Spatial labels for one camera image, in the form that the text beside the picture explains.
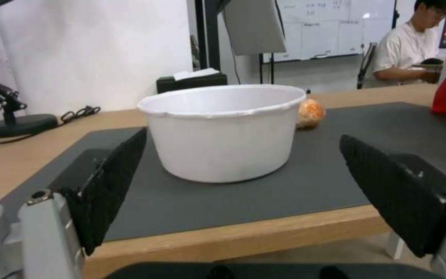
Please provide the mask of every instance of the gray mat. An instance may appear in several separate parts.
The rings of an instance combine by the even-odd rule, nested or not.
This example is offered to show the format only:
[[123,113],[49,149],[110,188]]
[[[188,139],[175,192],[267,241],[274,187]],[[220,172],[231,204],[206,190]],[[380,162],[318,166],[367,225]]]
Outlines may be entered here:
[[[138,129],[92,132],[4,197],[16,211],[80,152],[114,146]],[[366,205],[338,150],[342,134],[418,154],[446,173],[446,117],[426,107],[391,103],[328,110],[320,127],[295,135],[292,155],[271,175],[235,184],[189,182],[167,173],[152,140],[107,240],[145,237]]]

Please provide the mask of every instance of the paper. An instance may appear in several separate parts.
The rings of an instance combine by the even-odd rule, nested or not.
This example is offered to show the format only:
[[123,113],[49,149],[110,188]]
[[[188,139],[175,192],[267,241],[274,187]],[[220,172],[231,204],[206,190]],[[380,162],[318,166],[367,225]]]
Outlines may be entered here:
[[195,72],[181,71],[174,74],[173,77],[175,78],[175,81],[181,81],[182,79],[198,78],[200,76],[210,76],[211,74],[218,74],[219,72],[220,71],[216,71],[213,68],[207,68]]

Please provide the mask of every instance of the wooden table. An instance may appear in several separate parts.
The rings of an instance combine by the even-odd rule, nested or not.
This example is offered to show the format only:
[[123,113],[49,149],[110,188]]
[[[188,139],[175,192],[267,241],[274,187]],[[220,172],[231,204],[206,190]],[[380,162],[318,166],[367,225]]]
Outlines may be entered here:
[[[430,106],[436,87],[419,84],[313,95],[327,108],[404,101]],[[137,110],[106,112],[39,136],[0,146],[0,198],[90,131],[146,125]],[[332,210],[249,224],[107,242],[87,259],[86,278],[101,278],[145,261],[212,262],[386,233],[371,206]]]

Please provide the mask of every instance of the black hair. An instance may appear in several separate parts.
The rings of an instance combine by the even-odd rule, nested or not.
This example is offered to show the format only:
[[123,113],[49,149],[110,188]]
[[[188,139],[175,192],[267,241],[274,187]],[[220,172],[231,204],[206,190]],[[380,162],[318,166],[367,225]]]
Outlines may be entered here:
[[417,11],[417,8],[422,3],[424,3],[428,8],[440,9],[446,13],[446,0],[416,0],[416,4],[414,4],[414,11]]

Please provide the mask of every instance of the person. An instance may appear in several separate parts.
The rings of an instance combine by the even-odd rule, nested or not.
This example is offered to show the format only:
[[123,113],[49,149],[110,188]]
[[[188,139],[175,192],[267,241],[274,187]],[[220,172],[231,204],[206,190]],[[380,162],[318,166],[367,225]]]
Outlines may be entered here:
[[416,0],[410,21],[391,30],[379,43],[373,73],[385,83],[436,83],[435,72],[414,68],[438,53],[439,36],[433,28],[446,16],[446,0]]

